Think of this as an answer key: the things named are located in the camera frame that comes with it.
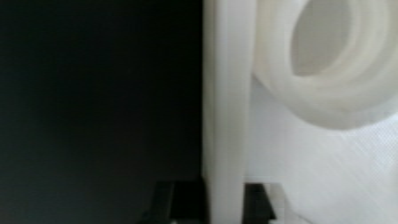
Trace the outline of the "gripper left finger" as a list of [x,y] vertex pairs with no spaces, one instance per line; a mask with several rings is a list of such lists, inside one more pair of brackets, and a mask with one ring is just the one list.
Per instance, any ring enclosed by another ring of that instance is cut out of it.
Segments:
[[200,181],[159,182],[152,202],[153,224],[205,224],[207,191]]

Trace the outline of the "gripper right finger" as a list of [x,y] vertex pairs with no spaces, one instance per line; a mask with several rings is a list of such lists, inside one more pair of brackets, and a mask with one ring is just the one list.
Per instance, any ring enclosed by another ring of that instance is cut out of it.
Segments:
[[262,183],[246,184],[244,224],[271,224],[276,212]]

